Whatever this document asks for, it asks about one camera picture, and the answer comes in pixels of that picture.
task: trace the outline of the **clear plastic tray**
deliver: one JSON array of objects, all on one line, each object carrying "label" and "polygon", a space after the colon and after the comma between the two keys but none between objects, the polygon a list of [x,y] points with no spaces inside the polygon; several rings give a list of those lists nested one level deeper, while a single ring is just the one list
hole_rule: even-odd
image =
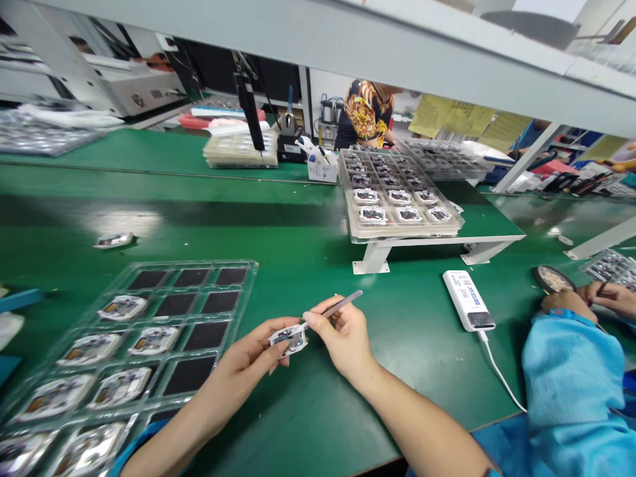
[{"label": "clear plastic tray", "polygon": [[101,131],[39,123],[18,111],[0,113],[0,153],[57,157],[104,136]]},{"label": "clear plastic tray", "polygon": [[[250,260],[128,266],[79,318],[77,327],[64,335],[43,364],[7,399],[1,416],[0,446],[8,439],[42,433],[46,436],[43,442],[48,444],[29,472],[51,476],[67,444],[79,434],[108,423],[123,423],[123,430],[106,462],[98,472],[89,475],[106,471],[118,451],[143,432],[153,415],[174,414],[214,369],[236,337],[257,269],[258,264]],[[148,304],[129,321],[100,318],[97,312],[118,295],[143,296]],[[129,349],[141,332],[151,327],[177,327],[180,331],[172,347],[162,354],[131,355]],[[108,357],[91,365],[60,366],[57,363],[77,339],[101,333],[116,333],[121,337]],[[134,368],[151,369],[138,396],[99,409],[87,406],[95,399],[102,381]],[[64,412],[29,421],[17,419],[31,406],[36,389],[79,375],[90,375],[93,379],[86,392],[69,408],[65,407]]]},{"label": "clear plastic tray", "polygon": [[432,180],[479,180],[492,172],[494,165],[457,142],[403,139],[398,140]]},{"label": "clear plastic tray", "polygon": [[254,149],[249,134],[211,137],[203,147],[211,168],[277,168],[278,135],[274,131],[263,131],[265,150]]},{"label": "clear plastic tray", "polygon": [[[346,149],[339,167],[354,239],[453,236],[464,224],[413,158]],[[365,198],[358,189],[374,193]]]},{"label": "clear plastic tray", "polygon": [[579,267],[581,272],[594,280],[624,285],[636,293],[636,261],[614,250],[603,250],[589,262]]}]

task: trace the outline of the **charging cable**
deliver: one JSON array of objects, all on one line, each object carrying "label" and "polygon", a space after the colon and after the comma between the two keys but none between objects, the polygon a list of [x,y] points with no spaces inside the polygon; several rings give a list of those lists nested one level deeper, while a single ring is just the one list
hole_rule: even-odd
[{"label": "charging cable", "polygon": [[495,359],[492,357],[492,352],[490,351],[490,345],[488,344],[488,337],[486,336],[486,332],[484,330],[477,330],[477,334],[479,335],[479,338],[486,345],[486,349],[488,350],[488,356],[490,357],[490,362],[492,363],[492,367],[495,368],[495,371],[497,372],[497,376],[499,376],[499,379],[502,381],[503,385],[505,386],[505,390],[508,391],[508,394],[510,395],[512,400],[515,402],[517,407],[520,408],[520,410],[522,410],[523,412],[527,413],[528,411],[526,410],[525,407],[519,404],[519,401],[517,401],[517,398],[510,390],[508,383],[505,381],[504,375],[502,374],[501,371],[499,371],[499,368],[497,367],[497,364],[495,363]]}]

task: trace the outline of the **green workbench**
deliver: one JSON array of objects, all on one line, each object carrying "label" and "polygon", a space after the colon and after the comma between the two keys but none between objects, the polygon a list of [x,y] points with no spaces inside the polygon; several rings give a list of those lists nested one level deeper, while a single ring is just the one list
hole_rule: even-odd
[{"label": "green workbench", "polygon": [[208,139],[121,129],[57,158],[0,154],[0,164],[308,182],[305,164],[283,162],[274,170],[211,169],[203,157],[203,146]]},{"label": "green workbench", "polygon": [[[146,135],[134,132],[131,141],[140,133]],[[178,140],[161,141],[150,140],[139,151],[178,155]],[[103,157],[110,154],[103,144],[84,151],[91,147],[103,148]],[[454,200],[456,187],[464,186],[448,183],[443,191]],[[573,227],[568,219],[580,211],[572,201],[562,205],[524,197],[520,205],[516,197],[492,197],[527,237],[470,273],[498,324],[489,335],[495,359],[511,389],[523,396],[519,357],[543,297],[530,269],[550,264],[577,283],[586,282],[577,270],[580,263],[569,260],[565,247],[550,236],[559,225],[566,231]],[[466,227],[516,229],[478,194],[466,192],[458,203],[466,209]],[[589,204],[598,214],[577,234],[571,231],[576,240],[607,229],[608,211],[617,207]],[[362,258],[364,247],[350,243],[340,187],[4,165],[0,210],[0,282],[15,291],[46,293],[44,301],[23,310],[25,326],[5,350],[25,362],[3,397],[20,386],[127,264],[249,258],[260,268],[239,337],[265,319],[300,316],[334,293],[361,289],[364,295],[356,304],[366,313],[374,354],[387,369],[468,429],[517,412],[477,338],[463,330],[441,279],[446,270],[468,269],[458,257],[460,246],[397,249],[389,274],[354,276],[351,262]],[[489,222],[479,225],[469,217]],[[91,247],[99,235],[118,231],[133,231],[137,245]],[[629,331],[606,325],[628,359],[635,360]],[[320,339],[312,334],[310,339],[290,368],[265,377],[227,428],[200,452],[193,475],[342,476],[399,456],[377,415],[339,376]]]}]

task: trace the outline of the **person's hand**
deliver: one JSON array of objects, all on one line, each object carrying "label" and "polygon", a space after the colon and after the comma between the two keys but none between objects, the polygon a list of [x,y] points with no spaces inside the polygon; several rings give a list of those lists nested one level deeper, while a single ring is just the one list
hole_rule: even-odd
[{"label": "person's hand", "polygon": [[550,310],[553,308],[568,309],[583,318],[587,318],[593,323],[598,323],[596,315],[592,313],[592,310],[575,291],[552,293],[543,299],[541,307],[545,313],[550,313]]},{"label": "person's hand", "polygon": [[298,323],[300,318],[292,317],[267,320],[225,352],[214,372],[188,403],[196,406],[202,419],[208,420],[210,438],[221,432],[266,373],[273,373],[278,364],[290,365],[288,356],[279,360],[289,340],[270,346],[270,336]]},{"label": "person's hand", "polygon": [[353,304],[346,304],[329,317],[335,328],[329,319],[320,314],[344,298],[336,295],[326,299],[311,311],[306,311],[303,318],[327,345],[336,369],[355,387],[355,382],[367,377],[378,364],[371,352],[364,313]]},{"label": "person's hand", "polygon": [[607,284],[598,297],[596,294],[601,286],[600,282],[592,282],[576,291],[586,302],[604,306],[623,318],[636,321],[636,295],[622,285]]}]

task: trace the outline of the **patterned shirt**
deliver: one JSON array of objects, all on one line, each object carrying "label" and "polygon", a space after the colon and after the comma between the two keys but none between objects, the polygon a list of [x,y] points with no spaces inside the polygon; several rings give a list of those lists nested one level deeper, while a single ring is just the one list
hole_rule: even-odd
[{"label": "patterned shirt", "polygon": [[393,115],[394,101],[393,95],[382,98],[373,82],[354,80],[344,101],[345,114],[340,114],[335,148],[347,149],[375,138],[381,148]]}]

